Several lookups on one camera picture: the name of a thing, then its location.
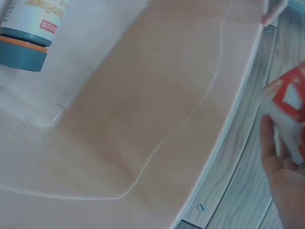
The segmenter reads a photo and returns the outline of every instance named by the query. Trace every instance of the orange stripe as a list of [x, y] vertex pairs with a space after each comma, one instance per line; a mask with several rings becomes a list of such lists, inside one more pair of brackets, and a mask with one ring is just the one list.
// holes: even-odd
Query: orange stripe
[[9, 37], [0, 36], [0, 41], [20, 45], [20, 46], [27, 47], [27, 48], [30, 48], [30, 49], [34, 49], [34, 50], [37, 50], [37, 51], [40, 51], [40, 52], [47, 52], [46, 48], [41, 47], [39, 45], [31, 44], [29, 42], [24, 42], [24, 41], [20, 41], [20, 40], [9, 38]]

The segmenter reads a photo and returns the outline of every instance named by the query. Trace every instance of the hand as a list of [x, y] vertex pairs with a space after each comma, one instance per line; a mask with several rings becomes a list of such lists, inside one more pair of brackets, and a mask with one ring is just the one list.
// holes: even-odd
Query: hand
[[278, 0], [271, 9], [262, 17], [263, 26], [269, 25], [275, 20], [286, 7], [288, 6], [289, 0]]
[[305, 228], [305, 171], [293, 164], [280, 138], [276, 155], [274, 123], [264, 115], [261, 120], [261, 153], [270, 191], [285, 229]]

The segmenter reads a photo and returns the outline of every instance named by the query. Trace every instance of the finger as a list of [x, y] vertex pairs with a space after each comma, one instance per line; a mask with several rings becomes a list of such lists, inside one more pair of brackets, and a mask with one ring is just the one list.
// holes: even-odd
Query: finger
[[283, 169], [282, 161], [276, 155], [274, 142], [274, 123], [270, 116], [264, 115], [261, 119], [261, 157], [262, 164], [268, 179], [278, 170]]
[[262, 17], [263, 26], [269, 25], [273, 20], [275, 20], [283, 10], [288, 6], [289, 0], [277, 1], [271, 9]]
[[281, 136], [279, 136], [279, 145], [280, 145], [279, 158], [282, 160], [284, 167], [290, 170], [298, 170], [299, 167], [292, 162], [292, 156]]

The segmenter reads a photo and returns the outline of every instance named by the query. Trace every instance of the pink surface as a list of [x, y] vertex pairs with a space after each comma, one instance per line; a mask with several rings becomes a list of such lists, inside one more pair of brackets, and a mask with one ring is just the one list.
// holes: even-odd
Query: pink surface
[[260, 0], [153, 0], [57, 126], [1, 114], [0, 225], [174, 226], [217, 153], [262, 14]]

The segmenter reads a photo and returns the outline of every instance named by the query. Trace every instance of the floor plank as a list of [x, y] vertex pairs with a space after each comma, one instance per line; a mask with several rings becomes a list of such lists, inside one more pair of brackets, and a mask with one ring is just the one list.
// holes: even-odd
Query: floor plank
[[176, 227], [176, 229], [197, 229], [197, 228], [181, 221]]
[[284, 229], [273, 201], [270, 204], [259, 229]]
[[211, 219], [211, 229], [257, 229], [271, 195], [260, 160], [260, 110], [228, 189]]
[[[276, 31], [275, 27], [269, 26], [263, 33], [251, 75], [245, 86], [245, 93], [232, 125], [204, 184], [183, 218], [201, 228], [206, 227], [221, 200], [250, 134], [259, 103], [258, 96], [255, 95], [259, 94], [266, 82]], [[206, 206], [205, 212], [199, 212], [197, 209], [201, 203]]]
[[[279, 20], [269, 81], [298, 65], [304, 58], [304, 16], [288, 8]], [[257, 229], [269, 209], [272, 198], [259, 153], [259, 116], [263, 112], [259, 112], [236, 172], [208, 228]]]
[[269, 82], [305, 59], [304, 35], [304, 15], [288, 7], [280, 16]]

